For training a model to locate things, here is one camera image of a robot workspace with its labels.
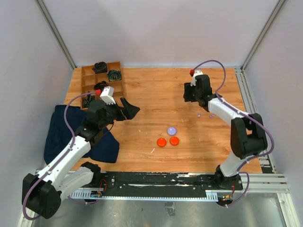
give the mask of metal floor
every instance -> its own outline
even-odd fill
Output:
[[[92,206],[65,200],[50,219],[32,227],[284,227],[276,194],[247,194],[225,209],[215,202],[175,202],[168,216],[163,201],[105,200]]]

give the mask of orange lid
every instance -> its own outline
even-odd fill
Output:
[[[164,146],[166,145],[166,140],[165,140],[164,138],[159,138],[159,139],[157,140],[157,145],[158,145],[159,147],[164,147]]]
[[[179,144],[179,139],[176,136],[171,137],[169,141],[174,146]]]

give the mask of white bracket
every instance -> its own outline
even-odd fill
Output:
[[[190,82],[191,86],[196,86],[196,76],[199,76],[199,75],[203,75],[203,72],[201,70],[195,70],[195,73]]]
[[[225,121],[229,126],[231,126],[232,119],[236,117],[243,118],[239,113],[242,112],[244,114],[249,114],[245,111],[238,110],[238,113],[228,108],[226,105],[223,104],[222,101],[220,101],[218,98],[213,98],[211,101],[208,102],[208,111],[211,113],[216,114],[218,117],[220,117],[223,121]]]
[[[61,151],[61,153],[44,169],[38,172],[39,177],[43,176],[46,172],[49,172],[50,168],[58,161],[60,157],[70,148],[71,141]],[[76,162],[90,150],[90,143],[85,141],[81,136],[76,136],[74,146],[72,150],[62,159],[62,161],[47,175],[43,180],[45,182],[52,181],[52,185],[57,191],[60,191],[59,185],[61,181],[70,171],[70,169],[76,164]]]
[[[115,100],[112,97],[114,94],[114,88],[111,86],[105,87],[100,95],[100,98],[106,103],[106,105],[115,104]]]
[[[93,179],[93,175],[94,173],[90,169],[80,167],[76,172],[66,176],[59,185],[59,190],[62,192],[60,195],[61,200],[63,201],[80,187],[89,184]]]

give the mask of small plastic cap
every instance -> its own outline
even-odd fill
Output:
[[[166,140],[165,140],[164,138],[159,138],[159,139],[157,140],[157,145],[158,145],[159,147],[164,147],[164,146],[166,145]]]
[[[189,72],[190,76],[193,76],[193,75],[194,75],[194,73],[195,73],[195,71],[194,71],[194,70],[190,70],[190,72]]]
[[[174,145],[174,146],[179,144],[179,139],[176,136],[173,136],[172,138],[170,138],[169,141],[170,141],[171,145]]]
[[[175,129],[174,127],[169,127],[169,129],[167,129],[167,134],[170,136],[174,136],[177,133],[177,129]]]
[[[98,89],[98,90],[96,90],[96,95],[100,95],[101,94],[101,90],[100,89]]]

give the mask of wooden box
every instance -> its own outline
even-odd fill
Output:
[[[113,98],[118,103],[118,105],[122,105],[120,98],[125,97],[124,85],[123,85],[123,75],[122,75],[122,80],[109,82],[106,72],[96,74],[92,70],[93,67],[94,67],[94,65],[88,65],[88,66],[83,66],[81,69],[81,94],[94,91],[95,84],[102,82],[102,81],[106,81],[109,86],[114,88]],[[121,63],[119,61],[107,63],[107,72],[109,72],[110,70],[118,70],[118,71],[122,72]],[[85,98],[86,98],[85,96],[81,98],[81,110],[86,111],[87,108],[83,108],[83,105],[82,105],[83,100]]]

